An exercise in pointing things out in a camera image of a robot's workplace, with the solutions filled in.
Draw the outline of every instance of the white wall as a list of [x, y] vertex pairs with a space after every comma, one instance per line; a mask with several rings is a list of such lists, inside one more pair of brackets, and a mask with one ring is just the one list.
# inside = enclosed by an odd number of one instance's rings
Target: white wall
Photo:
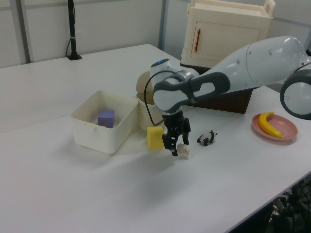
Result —
[[[265, 0], [231, 0], [246, 4], [263, 5]], [[190, 0], [167, 0], [166, 21], [162, 47], [168, 54], [180, 59], [184, 46], [187, 6]], [[275, 0], [275, 19], [269, 37], [293, 35], [308, 48], [311, 43], [310, 0]]]
[[13, 18], [9, 0], [0, 0], [0, 22], [0, 68], [25, 63], [22, 41], [16, 32], [18, 18]]
[[[158, 46], [162, 0], [74, 0], [78, 53], [140, 44]], [[32, 62], [65, 56], [69, 40], [67, 0], [25, 0]]]

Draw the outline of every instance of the yellow block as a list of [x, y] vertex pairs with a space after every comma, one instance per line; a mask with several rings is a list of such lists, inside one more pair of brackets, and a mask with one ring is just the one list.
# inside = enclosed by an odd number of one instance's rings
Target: yellow block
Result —
[[164, 148], [162, 135], [164, 130], [161, 126], [154, 126], [147, 128], [147, 144], [149, 149]]

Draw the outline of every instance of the cream cabinet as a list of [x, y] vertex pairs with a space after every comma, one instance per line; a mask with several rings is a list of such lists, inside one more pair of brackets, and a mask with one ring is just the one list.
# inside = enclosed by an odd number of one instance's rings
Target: cream cabinet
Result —
[[181, 64], [211, 68], [235, 50], [266, 39], [275, 2], [264, 6], [218, 0], [192, 0]]

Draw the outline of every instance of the purple cube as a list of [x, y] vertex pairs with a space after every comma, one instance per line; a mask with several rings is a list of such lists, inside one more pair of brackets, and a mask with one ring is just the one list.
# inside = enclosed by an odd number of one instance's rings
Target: purple cube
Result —
[[115, 111], [103, 110], [98, 115], [98, 125], [105, 126], [107, 128], [113, 128], [115, 122]]

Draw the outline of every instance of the white plastic bin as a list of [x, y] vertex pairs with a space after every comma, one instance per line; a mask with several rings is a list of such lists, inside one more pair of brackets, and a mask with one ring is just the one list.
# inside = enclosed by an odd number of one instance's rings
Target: white plastic bin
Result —
[[[136, 98], [98, 91], [71, 115], [74, 140], [78, 145], [107, 154], [117, 151], [136, 125]], [[112, 129], [97, 125], [100, 110], [114, 110]]]

